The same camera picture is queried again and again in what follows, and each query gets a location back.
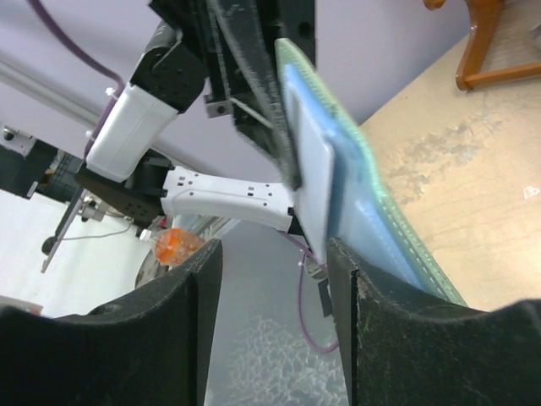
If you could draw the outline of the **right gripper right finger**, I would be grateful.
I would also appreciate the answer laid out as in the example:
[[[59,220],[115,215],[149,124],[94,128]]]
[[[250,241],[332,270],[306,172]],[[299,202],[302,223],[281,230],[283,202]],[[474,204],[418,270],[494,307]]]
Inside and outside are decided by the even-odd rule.
[[[327,266],[351,405],[537,405],[540,303],[474,310],[372,266],[340,239]]]

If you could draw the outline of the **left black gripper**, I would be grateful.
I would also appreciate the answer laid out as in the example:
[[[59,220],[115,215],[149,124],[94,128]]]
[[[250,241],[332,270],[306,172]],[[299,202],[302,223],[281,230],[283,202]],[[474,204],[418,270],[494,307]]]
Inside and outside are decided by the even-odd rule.
[[[161,18],[161,32],[168,37],[165,49],[150,63],[155,97],[185,113],[209,83],[210,93],[204,96],[208,116],[231,115],[234,79],[229,75],[238,64],[270,120],[272,156],[282,178],[298,189],[302,177],[297,151],[270,55],[276,57],[274,42],[285,37],[316,63],[316,1],[150,1],[149,7]]]

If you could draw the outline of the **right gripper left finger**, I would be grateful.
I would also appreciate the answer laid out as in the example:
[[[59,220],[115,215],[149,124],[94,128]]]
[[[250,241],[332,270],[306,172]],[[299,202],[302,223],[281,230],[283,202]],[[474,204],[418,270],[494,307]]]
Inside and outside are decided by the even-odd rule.
[[[1,308],[4,405],[201,405],[221,290],[222,245],[87,315]]]

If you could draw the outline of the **grey magnetic stripe card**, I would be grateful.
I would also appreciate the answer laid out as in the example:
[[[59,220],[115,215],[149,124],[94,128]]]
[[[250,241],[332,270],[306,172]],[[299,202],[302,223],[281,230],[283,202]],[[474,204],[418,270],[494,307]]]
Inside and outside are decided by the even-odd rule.
[[[302,175],[302,185],[294,194],[295,214],[314,258],[324,264],[335,171],[331,137],[336,125],[320,107],[302,101],[296,91],[288,92],[287,101]]]

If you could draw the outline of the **mint green card holder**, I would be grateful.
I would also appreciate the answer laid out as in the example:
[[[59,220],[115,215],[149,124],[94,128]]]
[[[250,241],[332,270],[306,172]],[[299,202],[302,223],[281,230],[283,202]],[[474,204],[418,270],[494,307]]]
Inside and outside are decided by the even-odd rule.
[[[314,65],[292,41],[275,42],[284,108],[290,90],[320,107],[336,125],[331,137],[335,171],[327,244],[339,238],[369,264],[426,293],[457,305],[465,301],[406,220],[385,183],[362,131],[332,95]],[[327,253],[326,263],[330,261]]]

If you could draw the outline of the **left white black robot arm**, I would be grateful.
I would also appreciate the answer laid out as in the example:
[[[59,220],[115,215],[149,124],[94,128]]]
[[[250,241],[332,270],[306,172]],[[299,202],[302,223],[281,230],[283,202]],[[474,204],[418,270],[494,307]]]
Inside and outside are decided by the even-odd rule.
[[[312,1],[152,1],[160,22],[75,177],[139,227],[229,217],[300,234],[277,48],[316,56]]]

